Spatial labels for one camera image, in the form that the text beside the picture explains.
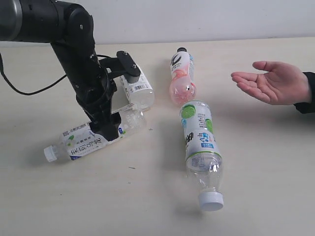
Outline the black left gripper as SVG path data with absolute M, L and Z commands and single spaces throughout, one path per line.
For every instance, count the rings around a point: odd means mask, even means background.
M 71 69 L 71 85 L 76 100 L 91 120 L 89 126 L 107 141 L 119 136 L 122 122 L 119 112 L 111 114 L 111 99 L 117 86 L 114 82 L 118 72 L 118 58 L 105 57 L 77 59 Z

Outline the black sleeved forearm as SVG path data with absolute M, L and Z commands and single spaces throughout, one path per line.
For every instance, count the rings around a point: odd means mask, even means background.
M 305 102 L 294 104 L 297 111 L 302 114 L 310 114 L 315 112 L 315 74 L 313 72 L 303 72 L 308 80 L 308 99 Z

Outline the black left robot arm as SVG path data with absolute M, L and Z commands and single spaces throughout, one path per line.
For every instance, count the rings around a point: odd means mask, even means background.
M 117 90 L 95 52 L 94 20 L 81 5 L 59 0 L 2 0 L 1 41 L 49 43 L 91 120 L 91 130 L 112 141 L 121 117 L 112 113 Z

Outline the person's open hand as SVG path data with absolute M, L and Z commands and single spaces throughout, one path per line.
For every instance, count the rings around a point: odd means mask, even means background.
M 308 99 L 308 80 L 296 66 L 279 61 L 256 61 L 263 73 L 233 72 L 232 81 L 246 94 L 270 105 L 293 105 Z

